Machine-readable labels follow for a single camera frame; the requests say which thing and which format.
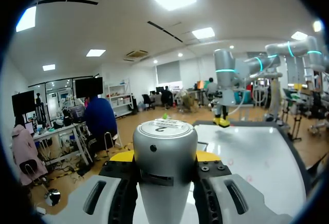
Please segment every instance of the whiteboard table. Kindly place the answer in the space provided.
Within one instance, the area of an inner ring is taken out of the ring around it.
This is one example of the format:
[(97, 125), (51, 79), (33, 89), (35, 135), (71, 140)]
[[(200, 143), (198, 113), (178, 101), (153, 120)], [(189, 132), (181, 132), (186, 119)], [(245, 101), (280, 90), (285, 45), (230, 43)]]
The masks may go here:
[(76, 139), (77, 146), (78, 146), (78, 149), (79, 150), (78, 151), (74, 151), (74, 152), (72, 152), (70, 154), (67, 154), (65, 156), (61, 156), (59, 158), (50, 160), (50, 161), (46, 162), (46, 165), (57, 163), (57, 162), (59, 162), (61, 160), (64, 160), (66, 158), (70, 158), (72, 156), (76, 156), (77, 154), (81, 154), (81, 156), (82, 156), (84, 162), (86, 163), (86, 165), (89, 165), (89, 162), (88, 162), (87, 157), (85, 155), (85, 152), (84, 152), (84, 150), (83, 150), (83, 148), (81, 146), (81, 142), (80, 142), (80, 139), (79, 139), (77, 130), (76, 130), (76, 126), (79, 126), (79, 125), (80, 124), (72, 124), (72, 125), (69, 125), (69, 126), (65, 126), (65, 127), (56, 129), (56, 130), (54, 130), (52, 132), (46, 131), (45, 133), (43, 133), (41, 135), (34, 135), (33, 136), (33, 140), (35, 142), (36, 141), (40, 141), (40, 144), (42, 145), (43, 149), (45, 150), (45, 146), (44, 146), (42, 140), (50, 139), (51, 137), (54, 137), (54, 136), (59, 136), (60, 133), (71, 133), (71, 132), (73, 132), (73, 134), (74, 134), (74, 137)]
[(277, 214), (296, 216), (306, 201), (309, 178), (287, 136), (270, 122), (231, 122), (227, 128), (209, 121), (194, 123), (198, 141), (221, 157), (232, 174), (239, 174), (263, 193)]

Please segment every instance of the person in pink jacket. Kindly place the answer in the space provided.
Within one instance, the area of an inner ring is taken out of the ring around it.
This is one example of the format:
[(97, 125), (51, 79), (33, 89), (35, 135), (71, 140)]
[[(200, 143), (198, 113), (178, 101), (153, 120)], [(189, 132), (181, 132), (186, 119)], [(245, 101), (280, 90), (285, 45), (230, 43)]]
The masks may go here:
[[(15, 163), (20, 173), (20, 180), (22, 185), (28, 185), (32, 180), (48, 173), (42, 161), (38, 158), (38, 150), (36, 149), (34, 140), (30, 132), (25, 129), (23, 116), (17, 116), (15, 120), (15, 127), (12, 131), (12, 147), (14, 153)], [(20, 169), (20, 164), (27, 160), (35, 160), (37, 169), (34, 175), (26, 175)]]

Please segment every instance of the screw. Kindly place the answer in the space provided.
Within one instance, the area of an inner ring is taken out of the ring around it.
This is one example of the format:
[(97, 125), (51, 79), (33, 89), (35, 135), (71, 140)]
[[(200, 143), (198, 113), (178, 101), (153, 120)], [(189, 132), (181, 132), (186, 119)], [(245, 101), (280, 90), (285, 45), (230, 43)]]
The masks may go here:
[(209, 168), (208, 168), (207, 166), (203, 166), (203, 167), (201, 167), (201, 170), (202, 170), (203, 172), (206, 172), (206, 171), (209, 171)]

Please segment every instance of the air conditioner vent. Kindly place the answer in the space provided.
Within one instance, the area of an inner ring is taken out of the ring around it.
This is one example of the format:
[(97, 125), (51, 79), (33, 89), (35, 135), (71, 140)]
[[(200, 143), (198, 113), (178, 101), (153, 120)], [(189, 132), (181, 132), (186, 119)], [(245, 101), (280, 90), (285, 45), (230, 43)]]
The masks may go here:
[(137, 58), (142, 58), (148, 55), (149, 52), (144, 51), (144, 50), (134, 50), (131, 51), (130, 53), (126, 54), (126, 57), (132, 58), (132, 59), (137, 59)]

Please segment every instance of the white sticker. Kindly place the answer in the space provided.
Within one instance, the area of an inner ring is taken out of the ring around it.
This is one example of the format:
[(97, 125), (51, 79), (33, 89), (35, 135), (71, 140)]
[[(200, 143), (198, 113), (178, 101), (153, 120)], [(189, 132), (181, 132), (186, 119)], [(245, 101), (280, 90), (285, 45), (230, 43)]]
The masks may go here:
[(184, 123), (177, 120), (155, 120), (150, 122), (149, 125), (173, 128), (173, 129), (183, 129)]

